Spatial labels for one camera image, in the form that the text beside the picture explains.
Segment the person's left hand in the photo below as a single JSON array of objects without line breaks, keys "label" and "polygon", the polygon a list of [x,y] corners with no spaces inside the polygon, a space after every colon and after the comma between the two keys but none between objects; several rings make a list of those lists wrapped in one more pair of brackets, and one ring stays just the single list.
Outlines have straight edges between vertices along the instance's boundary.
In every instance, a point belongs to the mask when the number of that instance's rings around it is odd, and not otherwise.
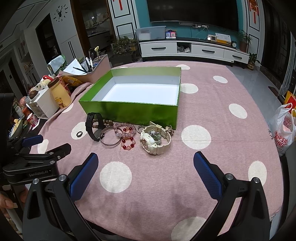
[{"label": "person's left hand", "polygon": [[[10,215],[8,214],[8,210],[14,209],[16,207],[14,202],[7,195],[7,192],[11,190],[12,188],[10,185],[4,185],[3,191],[1,191],[1,211],[6,218],[10,218]],[[26,186],[21,186],[21,192],[17,195],[22,209],[25,208],[25,202],[27,199],[28,191],[29,190],[27,189]]]}]

